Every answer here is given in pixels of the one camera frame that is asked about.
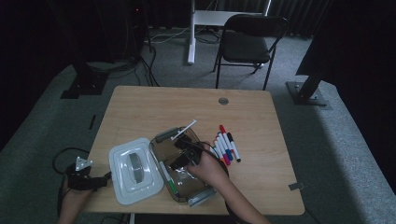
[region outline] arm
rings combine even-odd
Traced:
[[[215,188],[233,212],[241,219],[253,224],[270,224],[270,221],[268,221],[268,219],[248,201],[236,185],[233,184],[219,163],[207,153],[202,153],[198,165],[188,166],[187,169],[189,172],[199,176],[203,181]]]
[[[91,193],[92,190],[69,189],[67,180],[64,181],[64,198],[58,224],[74,224]]]

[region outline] pen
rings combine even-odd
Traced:
[[[163,161],[160,161],[161,169],[163,169],[163,173],[165,174],[166,181],[168,181],[169,187],[171,187],[171,190],[174,192],[174,194],[179,198],[180,195],[177,192],[177,188],[175,186],[175,183],[173,182],[171,176],[169,175],[168,171],[166,170],[165,165],[163,164]]]
[[[225,160],[224,160],[224,157],[221,154],[221,150],[219,148],[216,148],[216,147],[211,147],[211,149],[213,149],[215,151],[214,154],[216,155],[216,157],[219,158],[225,164]]]
[[[233,154],[235,154],[236,160],[241,161],[241,157],[239,157],[238,149],[236,148],[235,142],[233,141],[233,136],[231,133],[227,133],[227,137],[230,140],[231,146],[233,147]]]
[[[224,151],[227,153],[228,159],[230,161],[232,161],[233,154],[231,154],[230,148],[227,147],[227,144],[225,143],[225,140],[224,140],[224,136],[221,133],[219,133],[219,141],[220,141],[220,144],[223,146]]]
[[[231,152],[233,152],[233,146],[231,145],[230,139],[228,139],[227,132],[225,131],[224,126],[222,126],[221,124],[220,124],[220,130],[222,135],[224,136],[224,140],[225,143],[227,144],[227,147],[230,149]]]
[[[216,148],[219,149],[220,155],[222,154],[222,157],[223,157],[225,163],[226,163],[227,165],[230,165],[230,160],[228,159],[228,156],[227,156],[227,154],[225,153],[224,149],[221,147],[221,145],[220,145],[220,143],[219,143],[219,140],[216,140],[216,141],[215,141],[215,146],[216,146]]]

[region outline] small object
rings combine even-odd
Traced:
[[[229,103],[228,99],[225,97],[219,98],[219,104],[221,105],[227,105]]]
[[[227,144],[225,143],[225,140],[224,140],[224,136],[221,133],[218,133],[218,135],[219,135],[220,144],[223,146],[223,148],[225,150],[225,153],[227,153],[228,159],[230,161],[232,161],[233,160],[233,154],[231,154],[230,148],[227,147]]]
[[[235,142],[233,141],[233,136],[231,133],[227,133],[228,139],[230,139],[231,146],[233,147],[233,154],[235,154],[236,161],[240,162],[241,157],[239,156],[238,148],[236,148]]]
[[[214,154],[217,158],[219,158],[219,155],[218,155],[218,152],[213,148],[213,147],[210,147],[210,152],[212,153],[212,154]]]
[[[227,132],[225,131],[224,126],[220,125],[220,130],[221,134],[224,137],[225,144],[227,144],[227,147],[231,150],[231,152],[233,152],[233,146],[231,146],[230,139],[228,139]]]
[[[290,190],[295,190],[295,189],[304,189],[305,188],[305,184],[304,183],[294,183],[294,184],[290,184],[289,185],[289,189]]]
[[[222,153],[221,153],[221,149],[220,149],[219,147],[214,147],[213,149],[215,149],[216,154],[218,155],[219,159],[220,159],[222,162],[224,162],[224,164],[225,164],[225,160],[224,160],[224,157],[223,157],[223,155],[222,155]]]
[[[136,180],[136,184],[138,184],[143,181],[144,177],[142,162],[135,152],[129,155],[129,159],[131,160],[132,168],[134,170],[134,179]]]
[[[165,175],[166,181],[168,181],[169,187],[171,187],[172,192],[179,198],[180,195],[178,194],[175,183],[172,180],[171,176],[169,175],[168,171],[166,170],[166,167],[163,164],[163,161],[160,161],[160,166],[161,166],[161,169],[163,169],[163,174]]]
[[[195,119],[192,120],[192,123],[187,125],[187,127],[185,127],[183,130],[177,132],[177,135],[171,137],[171,140],[175,140],[179,135],[183,134],[184,132],[186,132],[194,123],[196,123],[197,121]]]
[[[76,171],[83,170],[89,166],[91,166],[93,161],[86,161],[80,157],[76,158]]]
[[[178,128],[171,128],[169,130],[166,130],[165,132],[159,133],[157,135],[155,135],[155,141],[157,143],[161,143],[162,141],[164,141],[165,139],[168,139],[170,137],[172,137],[173,135],[178,133]]]
[[[222,154],[224,162],[226,165],[230,165],[230,160],[228,159],[227,154],[225,153],[224,148],[222,148],[221,144],[219,143],[219,138],[217,138],[218,140],[215,141],[215,146],[216,148],[219,149],[219,151],[221,152],[220,155]]]

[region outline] table surface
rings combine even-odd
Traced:
[[[219,98],[229,103],[221,105]],[[239,149],[241,162],[233,161],[230,178],[264,215],[300,215],[304,204],[296,183],[272,97],[268,91],[210,90],[166,87],[119,86],[112,95],[92,145],[91,176],[109,171],[111,148],[140,137],[151,140],[173,127],[191,127],[201,141],[212,142],[222,124]],[[226,215],[224,200],[217,195],[189,207],[175,202],[166,187],[132,205],[117,202],[112,181],[95,192],[87,212],[166,213]]]

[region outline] clear plastic lid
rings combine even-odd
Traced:
[[[108,153],[117,201],[132,204],[158,193],[163,179],[149,152],[149,140],[139,138]]]

